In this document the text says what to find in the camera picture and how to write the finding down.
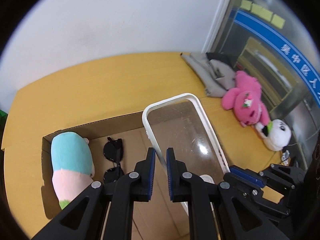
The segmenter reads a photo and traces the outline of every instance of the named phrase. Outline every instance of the yellow wooden tabletop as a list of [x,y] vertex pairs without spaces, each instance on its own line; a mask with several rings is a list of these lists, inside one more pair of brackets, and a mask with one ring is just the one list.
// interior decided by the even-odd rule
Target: yellow wooden tabletop
[[200,98],[235,165],[260,171],[274,157],[252,127],[243,128],[219,98],[205,96],[196,74],[178,52],[141,53],[93,60],[45,76],[20,89],[12,103],[2,148],[12,214],[32,237],[47,222],[41,198],[42,137],[57,130],[141,112],[182,93]]

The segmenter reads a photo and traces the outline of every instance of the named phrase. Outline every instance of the chinese character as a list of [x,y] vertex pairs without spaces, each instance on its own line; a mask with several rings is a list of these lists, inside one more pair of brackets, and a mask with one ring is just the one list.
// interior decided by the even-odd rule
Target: chinese character
[[310,71],[310,68],[307,66],[307,64],[303,64],[300,70],[305,76],[308,76],[308,72]]
[[309,80],[309,82],[312,83],[313,88],[316,88],[316,82],[317,82],[316,78],[314,80]]
[[288,44],[284,44],[284,45],[282,46],[282,48],[281,48],[281,51],[283,51],[284,54],[288,55],[289,52],[290,52],[290,49],[291,49],[291,48],[288,46]]
[[293,63],[299,63],[301,60],[299,56],[295,54],[293,54],[291,58],[293,58]]

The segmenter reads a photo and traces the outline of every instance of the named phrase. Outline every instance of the panda plush toy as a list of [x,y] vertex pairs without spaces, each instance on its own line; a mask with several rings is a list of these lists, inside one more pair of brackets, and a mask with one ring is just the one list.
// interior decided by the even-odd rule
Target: panda plush toy
[[270,121],[266,126],[258,122],[256,130],[263,139],[264,144],[272,151],[280,151],[287,146],[291,138],[289,126],[279,119]]

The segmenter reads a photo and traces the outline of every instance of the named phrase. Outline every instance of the open cardboard box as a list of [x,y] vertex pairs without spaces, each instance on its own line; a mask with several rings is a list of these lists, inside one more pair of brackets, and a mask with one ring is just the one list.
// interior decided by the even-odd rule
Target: open cardboard box
[[[108,141],[108,136],[113,139],[123,139],[124,158],[121,162],[121,167],[125,173],[133,171],[135,164],[145,159],[147,150],[152,145],[146,135],[141,116],[142,112],[118,116],[66,130],[59,130],[43,137],[42,174],[44,186],[41,188],[41,194],[47,218],[52,219],[61,211],[52,185],[53,170],[50,152],[51,141],[54,136],[66,131],[73,131],[82,137],[88,138],[95,166],[93,180],[102,182],[105,171],[113,167],[113,163],[106,160],[103,155],[103,147]],[[170,201],[167,177],[159,160],[156,159],[151,201],[134,204],[132,239],[174,240],[186,237],[188,233],[188,216],[180,203],[172,203]]]

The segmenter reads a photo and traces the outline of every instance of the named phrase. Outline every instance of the gray cloth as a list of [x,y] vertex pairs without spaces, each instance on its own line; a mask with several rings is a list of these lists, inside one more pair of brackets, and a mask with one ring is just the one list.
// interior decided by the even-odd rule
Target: gray cloth
[[205,53],[181,54],[205,86],[207,96],[222,98],[227,90],[235,87],[235,72],[218,60],[209,61]]

